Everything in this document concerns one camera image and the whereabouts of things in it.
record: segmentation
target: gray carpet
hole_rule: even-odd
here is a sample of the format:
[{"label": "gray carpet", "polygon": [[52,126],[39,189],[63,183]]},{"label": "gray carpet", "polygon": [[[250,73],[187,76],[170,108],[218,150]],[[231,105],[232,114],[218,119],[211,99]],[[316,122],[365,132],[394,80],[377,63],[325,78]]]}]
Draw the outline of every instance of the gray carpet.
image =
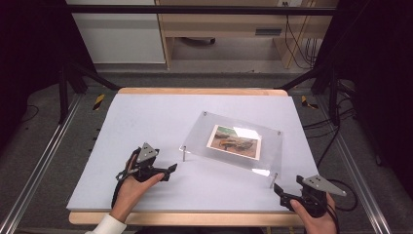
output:
[{"label": "gray carpet", "polygon": [[[252,77],[245,74],[223,74],[220,79],[216,78],[218,76],[216,74],[214,78],[203,75],[200,79],[191,76],[184,77],[183,75],[175,75],[175,77],[170,75],[165,77],[165,74],[158,75],[147,74],[144,77],[142,74],[112,74],[107,75],[107,78],[117,81],[116,83],[121,86],[256,88],[277,87],[294,78],[293,74],[279,75],[279,79],[265,74],[261,76],[261,79],[255,74],[252,74]],[[69,223],[69,211],[65,208],[88,161],[90,150],[94,147],[94,138],[98,137],[98,129],[104,121],[110,101],[115,95],[115,92],[104,89],[93,82],[88,82],[90,88],[84,95],[79,110],[58,148],[55,158],[49,165],[19,223],[19,230],[26,228],[26,232],[21,230],[21,233],[47,233],[44,230],[39,232],[39,229],[36,229],[38,232],[27,232],[27,228],[47,228],[56,232],[60,232],[57,231],[58,229],[88,230],[93,228],[93,226],[78,226]],[[99,94],[105,94],[105,99],[99,110],[92,110]],[[293,98],[303,125],[324,119],[319,109],[302,106],[301,95],[293,95]],[[307,99],[308,103],[316,103],[316,100],[311,96],[307,96]],[[33,119],[21,124],[0,157],[0,176],[2,177],[0,180],[2,191],[0,194],[0,201],[2,201],[0,217],[2,219],[12,208],[56,128],[59,112],[57,86],[51,86],[34,94],[30,98],[29,104],[39,107],[39,113]],[[342,103],[342,110],[351,107],[349,101]],[[24,118],[29,118],[32,114],[34,114],[34,110],[29,107]],[[329,143],[332,134],[316,136],[329,131],[327,126],[306,131],[307,137],[311,137],[309,144],[316,161]],[[403,191],[392,170],[376,165],[374,152],[357,120],[350,117],[342,121],[340,132],[351,148],[352,154],[356,157],[357,165],[365,176],[393,233],[413,233],[411,225],[413,223],[413,203]],[[340,179],[353,186],[334,144],[322,161],[319,172],[324,177]],[[352,196],[345,199],[335,197],[335,199],[337,206],[342,208],[349,208],[354,202]],[[357,208],[350,213],[338,212],[338,215],[343,233],[374,233],[362,204],[358,204]],[[273,228],[273,233],[289,233],[289,231],[288,228]],[[301,231],[298,229],[295,230],[295,233],[301,233]]]}]

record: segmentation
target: sleeve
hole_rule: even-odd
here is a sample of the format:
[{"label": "sleeve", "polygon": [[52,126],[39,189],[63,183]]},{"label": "sleeve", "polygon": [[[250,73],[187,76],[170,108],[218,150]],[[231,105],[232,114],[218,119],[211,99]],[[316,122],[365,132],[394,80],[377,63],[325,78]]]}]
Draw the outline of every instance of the sleeve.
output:
[{"label": "sleeve", "polygon": [[126,228],[126,224],[118,221],[110,214],[106,214],[94,231],[89,231],[86,234],[121,234]]}]

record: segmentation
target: yellow and black tape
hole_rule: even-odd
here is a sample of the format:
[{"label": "yellow and black tape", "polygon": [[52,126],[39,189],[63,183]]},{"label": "yellow and black tape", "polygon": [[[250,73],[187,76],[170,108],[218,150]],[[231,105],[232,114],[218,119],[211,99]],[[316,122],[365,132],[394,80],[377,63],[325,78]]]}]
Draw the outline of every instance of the yellow and black tape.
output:
[{"label": "yellow and black tape", "polygon": [[308,106],[313,109],[319,109],[319,106],[317,104],[309,104],[305,96],[301,96],[301,104],[303,106]]},{"label": "yellow and black tape", "polygon": [[96,102],[94,103],[94,110],[99,110],[100,105],[103,102],[104,95],[97,96]]}]

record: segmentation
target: floor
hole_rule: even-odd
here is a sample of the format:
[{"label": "floor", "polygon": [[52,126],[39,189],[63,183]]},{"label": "floor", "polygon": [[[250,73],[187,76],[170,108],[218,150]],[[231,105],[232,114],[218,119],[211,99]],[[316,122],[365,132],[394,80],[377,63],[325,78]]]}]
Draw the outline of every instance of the floor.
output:
[{"label": "floor", "polygon": [[[158,65],[140,64],[134,66],[98,65],[100,74],[121,86],[137,87],[230,87],[230,88],[275,88],[298,77],[306,71],[294,65],[288,70],[282,68],[280,58],[271,39],[252,40],[217,39],[210,45],[205,41],[180,39],[175,43],[173,61],[170,69]],[[297,57],[299,64],[306,64]],[[35,185],[35,191],[23,207],[25,213],[18,216],[16,233],[82,233],[92,226],[76,226],[68,222],[69,212],[65,209],[70,194],[76,185],[98,130],[104,121],[111,98],[116,94],[102,88],[96,82],[86,80],[89,89],[82,96],[79,109],[73,116],[65,136],[48,167],[42,174],[42,180]],[[289,94],[293,97],[298,115],[303,126],[325,119],[322,107],[325,97],[314,97],[309,92],[312,80],[306,81]],[[98,111],[93,111],[96,97],[105,93],[105,100]],[[302,96],[307,98],[303,105]],[[341,110],[351,109],[352,104],[346,97]],[[20,192],[31,179],[30,175],[38,161],[45,154],[49,140],[58,128],[58,88],[51,86],[33,94],[22,123],[13,135],[0,157],[0,218],[10,214],[18,200]],[[368,204],[360,202],[352,212],[338,212],[342,233],[413,233],[413,202],[397,182],[392,169],[378,167],[374,152],[357,122],[352,111],[344,114],[339,137],[351,151],[357,161],[357,168],[365,179],[368,192],[371,192],[380,213],[384,217],[384,226],[375,225],[374,218],[368,217]],[[306,136],[317,162],[330,143],[334,131],[330,125],[306,128]],[[355,189],[355,183],[346,167],[340,138],[337,137],[319,167],[322,176],[340,179]],[[337,198],[337,205],[350,208],[355,197]],[[300,228],[273,228],[273,233],[302,233]]]}]

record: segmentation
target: photograph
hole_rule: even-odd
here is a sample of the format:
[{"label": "photograph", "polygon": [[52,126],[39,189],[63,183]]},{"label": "photograph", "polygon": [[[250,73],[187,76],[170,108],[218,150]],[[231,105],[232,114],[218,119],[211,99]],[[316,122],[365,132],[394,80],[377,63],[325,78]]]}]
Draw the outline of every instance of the photograph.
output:
[{"label": "photograph", "polygon": [[206,147],[259,160],[261,137],[254,130],[215,125]]}]

